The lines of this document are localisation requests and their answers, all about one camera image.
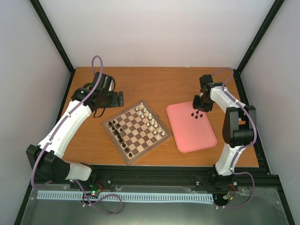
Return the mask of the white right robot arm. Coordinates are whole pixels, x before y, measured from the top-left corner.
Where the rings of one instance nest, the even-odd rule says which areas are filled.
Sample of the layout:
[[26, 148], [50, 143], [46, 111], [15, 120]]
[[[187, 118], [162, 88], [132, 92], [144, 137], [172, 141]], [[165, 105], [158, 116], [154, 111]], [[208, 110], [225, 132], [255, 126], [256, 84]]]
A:
[[194, 97], [193, 108], [208, 113], [217, 104], [225, 113], [222, 129], [225, 145], [210, 173], [210, 186], [222, 190], [232, 184], [235, 166], [244, 149], [256, 142], [256, 109], [237, 100], [222, 82], [214, 82], [212, 75], [201, 76], [199, 82], [201, 94]]

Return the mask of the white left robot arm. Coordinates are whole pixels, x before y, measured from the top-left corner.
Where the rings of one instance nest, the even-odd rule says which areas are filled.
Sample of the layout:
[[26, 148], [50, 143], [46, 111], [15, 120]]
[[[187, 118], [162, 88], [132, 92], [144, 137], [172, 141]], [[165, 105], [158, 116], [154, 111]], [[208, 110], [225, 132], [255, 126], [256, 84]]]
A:
[[38, 145], [30, 145], [26, 150], [32, 168], [31, 185], [34, 185], [35, 175], [54, 183], [80, 180], [89, 189], [97, 185], [97, 173], [89, 165], [62, 158], [78, 128], [90, 115], [95, 116], [98, 109], [124, 106], [123, 93], [116, 92], [115, 86], [113, 77], [97, 72], [93, 82], [73, 93], [66, 111], [51, 132]]

